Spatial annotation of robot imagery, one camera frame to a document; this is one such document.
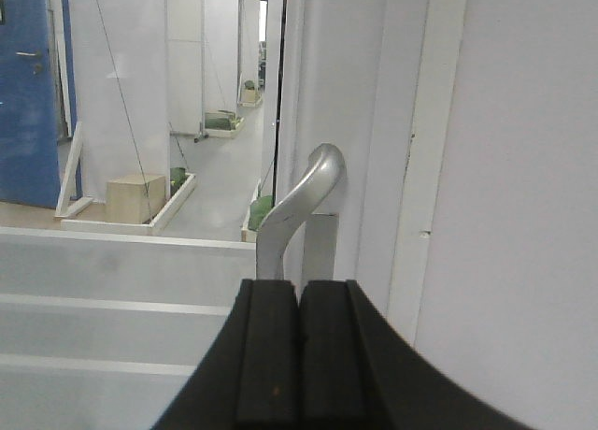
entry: gray floor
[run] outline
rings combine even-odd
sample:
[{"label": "gray floor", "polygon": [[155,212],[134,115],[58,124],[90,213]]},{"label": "gray floor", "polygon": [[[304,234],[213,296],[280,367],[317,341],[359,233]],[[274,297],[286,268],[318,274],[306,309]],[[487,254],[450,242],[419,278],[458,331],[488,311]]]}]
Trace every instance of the gray floor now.
[{"label": "gray floor", "polygon": [[[245,124],[234,139],[210,137],[197,143],[178,136],[197,187],[166,226],[164,237],[240,241],[251,195],[262,163],[263,106],[242,107]],[[170,137],[171,166],[185,166],[176,139]]]}]

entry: white platform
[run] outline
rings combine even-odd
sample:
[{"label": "white platform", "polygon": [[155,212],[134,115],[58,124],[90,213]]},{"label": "white platform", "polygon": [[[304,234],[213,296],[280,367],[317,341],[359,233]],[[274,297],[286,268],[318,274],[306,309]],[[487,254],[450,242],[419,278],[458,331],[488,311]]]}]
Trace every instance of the white platform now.
[{"label": "white platform", "polygon": [[65,231],[99,232],[135,236],[158,236],[168,222],[175,216],[197,185],[196,176],[187,173],[187,179],[178,191],[168,200],[162,210],[149,224],[127,224],[121,222],[92,222],[87,220],[62,220],[61,228]]}]

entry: white door frame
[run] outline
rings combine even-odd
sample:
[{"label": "white door frame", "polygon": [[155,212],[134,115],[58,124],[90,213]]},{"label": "white door frame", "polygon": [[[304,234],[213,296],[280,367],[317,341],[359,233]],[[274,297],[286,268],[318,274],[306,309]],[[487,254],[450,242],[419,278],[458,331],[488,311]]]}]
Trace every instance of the white door frame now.
[{"label": "white door frame", "polygon": [[[364,149],[366,191],[355,232],[360,242],[355,278],[383,314],[389,311],[390,322],[408,340],[417,326],[465,2],[387,0],[375,118],[372,130],[364,130],[372,138]],[[304,163],[295,150],[301,139],[297,104],[305,3],[287,3],[278,199],[292,188]],[[404,86],[399,93],[397,85]],[[292,240],[287,251],[288,271],[301,264],[301,239]]]}]

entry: white wall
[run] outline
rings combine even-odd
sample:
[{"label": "white wall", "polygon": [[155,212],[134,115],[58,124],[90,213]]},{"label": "white wall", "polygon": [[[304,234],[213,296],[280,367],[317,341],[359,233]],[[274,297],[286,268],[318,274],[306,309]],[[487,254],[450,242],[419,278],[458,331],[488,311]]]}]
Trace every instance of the white wall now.
[{"label": "white wall", "polygon": [[[305,8],[297,11],[302,1]],[[307,156],[320,143],[338,146],[348,176],[319,208],[340,217],[334,276],[357,277],[382,311],[391,280],[427,1],[289,3],[277,197],[303,174]],[[301,235],[287,253],[286,277],[298,280]]]},{"label": "white wall", "polygon": [[468,0],[416,339],[542,430],[598,423],[597,3]]},{"label": "white wall", "polygon": [[241,84],[251,80],[259,88],[260,0],[240,0],[239,39],[241,40]]},{"label": "white wall", "polygon": [[[99,0],[146,173],[168,176],[165,0]],[[105,200],[106,183],[139,173],[95,0],[70,0],[84,194]]]}]

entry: silver handrail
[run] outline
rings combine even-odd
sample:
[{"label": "silver handrail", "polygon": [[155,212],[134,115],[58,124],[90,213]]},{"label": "silver handrail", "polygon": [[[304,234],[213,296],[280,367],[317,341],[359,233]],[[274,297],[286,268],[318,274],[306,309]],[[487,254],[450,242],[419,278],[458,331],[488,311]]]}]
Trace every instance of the silver handrail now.
[{"label": "silver handrail", "polygon": [[330,143],[309,155],[309,167],[299,183],[262,221],[256,240],[257,279],[284,279],[282,256],[289,240],[345,174],[345,159]]}]

